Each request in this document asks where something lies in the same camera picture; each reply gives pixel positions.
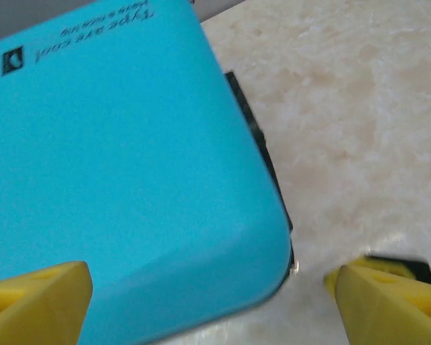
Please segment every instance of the gray object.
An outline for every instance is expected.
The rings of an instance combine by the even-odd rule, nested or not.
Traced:
[[[190,0],[200,21],[215,16],[242,1]],[[0,39],[91,2],[94,0],[0,0]]]

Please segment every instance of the blue box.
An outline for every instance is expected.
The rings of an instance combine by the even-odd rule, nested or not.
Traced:
[[[143,343],[248,308],[291,255],[187,0],[97,1],[0,40],[0,280],[85,260],[80,344]]]

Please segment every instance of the marble surface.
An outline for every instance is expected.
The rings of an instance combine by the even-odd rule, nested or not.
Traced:
[[[347,344],[328,270],[368,250],[431,261],[431,0],[247,0],[203,26],[265,131],[300,272],[166,344]]]

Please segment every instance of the black icon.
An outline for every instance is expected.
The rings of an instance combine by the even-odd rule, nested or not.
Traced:
[[[3,54],[3,75],[24,67],[23,48],[19,47]]]

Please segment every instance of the yellow plastic piece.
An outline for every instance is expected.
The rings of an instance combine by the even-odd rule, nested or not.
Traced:
[[[409,279],[415,279],[415,276],[410,270],[401,263],[388,262],[380,259],[371,259],[370,257],[359,257],[358,259],[350,262],[348,265],[362,266],[367,268],[373,268],[374,270],[392,273],[400,277]],[[340,268],[332,271],[324,277],[324,287],[329,294],[335,298],[335,284],[337,283],[337,276],[340,272]]]
[[[431,345],[431,285],[344,266],[335,298],[351,345]]]
[[[93,283],[85,262],[0,282],[0,345],[76,345]]]

